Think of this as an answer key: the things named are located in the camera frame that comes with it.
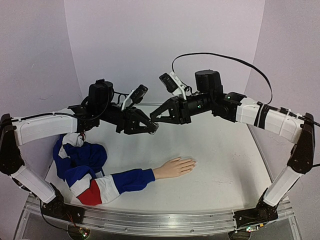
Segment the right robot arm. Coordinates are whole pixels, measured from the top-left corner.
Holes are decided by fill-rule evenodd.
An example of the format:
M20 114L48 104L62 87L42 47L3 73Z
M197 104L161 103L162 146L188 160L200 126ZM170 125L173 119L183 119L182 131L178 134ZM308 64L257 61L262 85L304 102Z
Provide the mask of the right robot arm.
M189 96L186 85L174 72L164 73L159 79L173 96L150 114L154 122L189 124L192 116L211 111L215 117L269 131L294 144L286 167L263 192L256 207L238 210L233 216L238 227L276 220L281 199L314 166L313 115L293 113L236 92L224 93L219 72L210 69L195 73L197 92Z

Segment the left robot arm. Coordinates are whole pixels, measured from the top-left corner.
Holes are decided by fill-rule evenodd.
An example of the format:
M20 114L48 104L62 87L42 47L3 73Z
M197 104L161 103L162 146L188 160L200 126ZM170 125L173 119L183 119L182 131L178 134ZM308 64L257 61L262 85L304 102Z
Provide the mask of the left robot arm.
M89 86L88 96L79 105L65 110L41 113L27 117L0 118L0 171L20 182L48 204L47 209L56 218L64 218L67 206L56 199L59 194L54 187L29 169L20 146L39 139L69 133L82 133L98 127L101 121L116 126L117 133L127 135L154 134L159 125L134 105L141 102L148 88L140 85L126 95L123 103L115 104L113 84L104 79Z

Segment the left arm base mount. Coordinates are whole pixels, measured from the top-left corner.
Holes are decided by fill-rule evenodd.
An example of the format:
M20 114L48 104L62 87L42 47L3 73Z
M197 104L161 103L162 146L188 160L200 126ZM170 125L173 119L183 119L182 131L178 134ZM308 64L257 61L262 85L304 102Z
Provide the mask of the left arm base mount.
M84 219L83 207L66 204L62 195L57 195L49 203L42 203L41 213L45 216L81 224Z

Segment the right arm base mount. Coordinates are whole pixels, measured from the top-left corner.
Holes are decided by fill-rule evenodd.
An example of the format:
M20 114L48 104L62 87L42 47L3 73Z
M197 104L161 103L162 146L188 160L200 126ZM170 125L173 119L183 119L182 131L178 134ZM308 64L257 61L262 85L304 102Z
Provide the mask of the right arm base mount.
M236 223L236 230L242 230L250 226L256 226L260 224L266 224L270 221L278 218L279 203L275 206L271 206L264 202L264 196L261 196L257 205L254 208L248 208L244 210L237 210L233 218Z

